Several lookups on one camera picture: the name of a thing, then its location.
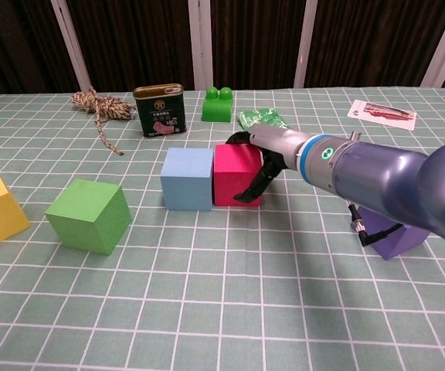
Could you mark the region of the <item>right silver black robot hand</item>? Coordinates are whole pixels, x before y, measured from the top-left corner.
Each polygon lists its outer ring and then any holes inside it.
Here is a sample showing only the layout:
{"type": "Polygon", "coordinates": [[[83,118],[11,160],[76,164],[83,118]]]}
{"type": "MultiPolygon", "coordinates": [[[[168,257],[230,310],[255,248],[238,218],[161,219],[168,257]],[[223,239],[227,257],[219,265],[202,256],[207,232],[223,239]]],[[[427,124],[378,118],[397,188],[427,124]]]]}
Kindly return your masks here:
{"type": "Polygon", "coordinates": [[[284,169],[297,170],[297,155],[311,134],[266,124],[253,124],[247,131],[232,134],[229,145],[257,146],[263,156],[263,165],[252,182],[233,198],[241,203],[257,200],[268,185],[284,169]]]}

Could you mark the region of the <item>pink foam cube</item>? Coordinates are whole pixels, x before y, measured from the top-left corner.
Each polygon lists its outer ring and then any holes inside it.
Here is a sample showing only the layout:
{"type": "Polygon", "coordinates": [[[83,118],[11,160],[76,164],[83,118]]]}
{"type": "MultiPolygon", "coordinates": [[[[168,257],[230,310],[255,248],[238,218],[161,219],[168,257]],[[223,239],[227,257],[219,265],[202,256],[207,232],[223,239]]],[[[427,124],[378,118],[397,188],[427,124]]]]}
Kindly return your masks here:
{"type": "Polygon", "coordinates": [[[259,198],[251,203],[242,203],[233,197],[249,187],[261,167],[262,158],[257,147],[252,145],[217,145],[213,167],[214,205],[259,206],[259,198]]]}

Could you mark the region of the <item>light blue foam cube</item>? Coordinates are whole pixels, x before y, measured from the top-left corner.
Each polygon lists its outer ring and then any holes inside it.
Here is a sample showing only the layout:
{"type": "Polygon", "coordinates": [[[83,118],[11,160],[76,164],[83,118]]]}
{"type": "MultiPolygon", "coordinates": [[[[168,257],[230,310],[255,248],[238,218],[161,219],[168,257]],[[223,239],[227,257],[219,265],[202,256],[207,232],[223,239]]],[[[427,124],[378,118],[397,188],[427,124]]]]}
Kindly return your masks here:
{"type": "Polygon", "coordinates": [[[161,187],[168,210],[212,209],[213,150],[170,148],[161,169],[161,187]]]}

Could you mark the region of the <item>purple foam cube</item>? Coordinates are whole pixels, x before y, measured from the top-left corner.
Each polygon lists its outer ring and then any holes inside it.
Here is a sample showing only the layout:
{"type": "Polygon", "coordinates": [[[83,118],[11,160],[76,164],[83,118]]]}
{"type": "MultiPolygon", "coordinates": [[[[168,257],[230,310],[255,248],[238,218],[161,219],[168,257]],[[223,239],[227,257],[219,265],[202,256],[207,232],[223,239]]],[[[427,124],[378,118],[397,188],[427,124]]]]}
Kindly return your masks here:
{"type": "MultiPolygon", "coordinates": [[[[362,217],[368,235],[387,230],[396,225],[396,222],[393,220],[362,206],[358,208],[358,212],[362,217]]],[[[375,249],[384,260],[389,260],[421,245],[429,234],[430,232],[427,230],[410,225],[403,225],[386,238],[370,244],[370,247],[375,249]]]]}

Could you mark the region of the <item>green foil packet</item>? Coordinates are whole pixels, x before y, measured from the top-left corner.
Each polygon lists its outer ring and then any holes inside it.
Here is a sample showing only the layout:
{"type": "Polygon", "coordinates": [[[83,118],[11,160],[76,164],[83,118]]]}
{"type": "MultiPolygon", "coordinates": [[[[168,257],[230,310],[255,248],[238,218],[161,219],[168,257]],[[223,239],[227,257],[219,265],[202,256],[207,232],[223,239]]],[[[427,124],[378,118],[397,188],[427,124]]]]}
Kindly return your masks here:
{"type": "Polygon", "coordinates": [[[265,124],[276,128],[288,129],[288,125],[273,107],[260,108],[238,113],[239,124],[244,131],[248,131],[254,124],[265,124]]]}

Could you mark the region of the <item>green toy building brick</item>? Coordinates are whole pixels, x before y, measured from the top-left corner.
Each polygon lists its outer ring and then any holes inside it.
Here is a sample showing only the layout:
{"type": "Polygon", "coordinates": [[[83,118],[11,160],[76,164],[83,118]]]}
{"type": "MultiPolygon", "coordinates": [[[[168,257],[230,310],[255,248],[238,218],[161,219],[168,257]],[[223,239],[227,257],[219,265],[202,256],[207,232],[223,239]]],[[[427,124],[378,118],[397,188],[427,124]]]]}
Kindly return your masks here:
{"type": "Polygon", "coordinates": [[[220,90],[216,87],[206,89],[202,105],[202,121],[230,122],[233,109],[233,91],[229,87],[220,90]]]}

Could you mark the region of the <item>white picture card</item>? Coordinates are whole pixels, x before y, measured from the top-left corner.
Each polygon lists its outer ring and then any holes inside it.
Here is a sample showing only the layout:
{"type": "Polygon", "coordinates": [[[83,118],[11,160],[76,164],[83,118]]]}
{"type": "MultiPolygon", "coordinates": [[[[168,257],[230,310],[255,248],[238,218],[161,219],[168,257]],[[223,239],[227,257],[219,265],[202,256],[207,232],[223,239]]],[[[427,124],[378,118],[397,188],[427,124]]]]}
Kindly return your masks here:
{"type": "Polygon", "coordinates": [[[413,131],[416,124],[416,112],[363,100],[352,103],[348,117],[408,131],[413,131]]]}

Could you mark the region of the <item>dark green luncheon meat can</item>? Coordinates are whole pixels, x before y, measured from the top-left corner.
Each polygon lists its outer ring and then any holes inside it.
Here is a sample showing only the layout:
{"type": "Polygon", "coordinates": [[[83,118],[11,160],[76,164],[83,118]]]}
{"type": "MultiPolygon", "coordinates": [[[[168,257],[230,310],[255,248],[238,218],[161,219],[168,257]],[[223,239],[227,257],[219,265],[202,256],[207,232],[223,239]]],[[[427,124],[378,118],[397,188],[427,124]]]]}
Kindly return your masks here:
{"type": "Polygon", "coordinates": [[[184,88],[166,83],[133,90],[141,129],[146,138],[186,132],[184,88]]]}

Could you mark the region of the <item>green checked tablecloth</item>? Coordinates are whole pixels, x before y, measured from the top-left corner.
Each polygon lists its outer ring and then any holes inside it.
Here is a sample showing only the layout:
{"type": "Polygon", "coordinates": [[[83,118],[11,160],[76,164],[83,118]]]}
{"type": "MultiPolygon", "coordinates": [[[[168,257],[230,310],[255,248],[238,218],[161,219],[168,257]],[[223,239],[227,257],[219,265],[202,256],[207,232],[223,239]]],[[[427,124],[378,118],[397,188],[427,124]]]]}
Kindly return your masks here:
{"type": "Polygon", "coordinates": [[[30,228],[0,243],[0,371],[445,371],[445,242],[392,260],[362,247],[346,203],[294,172],[258,208],[168,211],[168,149],[236,122],[97,137],[69,94],[0,95],[0,175],[30,228]],[[45,211],[74,180],[119,184],[133,222],[109,256],[59,244],[45,211]]]}

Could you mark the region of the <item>green foam cube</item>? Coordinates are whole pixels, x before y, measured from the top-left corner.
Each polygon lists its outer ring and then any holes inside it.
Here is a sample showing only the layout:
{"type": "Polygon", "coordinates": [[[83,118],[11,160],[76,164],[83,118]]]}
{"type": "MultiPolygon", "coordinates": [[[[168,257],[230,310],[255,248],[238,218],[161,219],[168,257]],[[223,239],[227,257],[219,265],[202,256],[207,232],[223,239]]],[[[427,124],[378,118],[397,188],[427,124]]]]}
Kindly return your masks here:
{"type": "Polygon", "coordinates": [[[118,184],[75,179],[45,211],[65,247],[110,255],[132,217],[118,184]]]}

